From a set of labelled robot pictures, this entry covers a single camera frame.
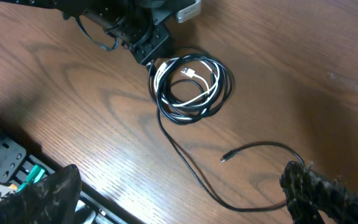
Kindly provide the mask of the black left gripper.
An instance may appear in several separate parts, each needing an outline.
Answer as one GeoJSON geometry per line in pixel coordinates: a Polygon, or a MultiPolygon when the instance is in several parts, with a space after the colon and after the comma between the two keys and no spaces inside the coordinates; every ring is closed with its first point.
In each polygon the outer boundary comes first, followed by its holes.
{"type": "Polygon", "coordinates": [[[138,64],[147,65],[152,60],[172,55],[172,34],[165,24],[159,24],[143,43],[136,45],[122,41],[121,45],[130,50],[138,64]]]}

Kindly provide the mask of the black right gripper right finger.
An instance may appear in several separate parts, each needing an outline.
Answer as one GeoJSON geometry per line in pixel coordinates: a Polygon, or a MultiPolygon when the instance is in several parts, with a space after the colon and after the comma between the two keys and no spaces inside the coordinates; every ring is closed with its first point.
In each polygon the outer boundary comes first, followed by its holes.
{"type": "Polygon", "coordinates": [[[358,193],[296,161],[280,178],[293,223],[324,223],[324,212],[336,223],[358,223],[358,193]]]}

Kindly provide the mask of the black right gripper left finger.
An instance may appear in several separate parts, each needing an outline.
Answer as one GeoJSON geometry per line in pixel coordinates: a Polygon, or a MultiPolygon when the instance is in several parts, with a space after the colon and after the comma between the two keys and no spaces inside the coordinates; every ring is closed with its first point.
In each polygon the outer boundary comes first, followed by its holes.
{"type": "Polygon", "coordinates": [[[0,223],[73,223],[82,180],[71,164],[0,200],[0,223]]]}

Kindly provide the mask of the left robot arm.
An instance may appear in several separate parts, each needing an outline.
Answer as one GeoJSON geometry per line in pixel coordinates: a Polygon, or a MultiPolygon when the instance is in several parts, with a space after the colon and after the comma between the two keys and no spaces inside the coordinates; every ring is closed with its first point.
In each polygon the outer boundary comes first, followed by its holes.
{"type": "Polygon", "coordinates": [[[135,1],[111,0],[0,0],[21,6],[56,9],[64,20],[73,17],[85,36],[80,17],[84,16],[102,27],[103,32],[114,39],[106,45],[90,38],[96,45],[110,52],[123,46],[134,56],[137,63],[146,66],[158,58],[173,54],[173,38],[165,24],[156,24],[150,9],[140,7],[135,1]]]}

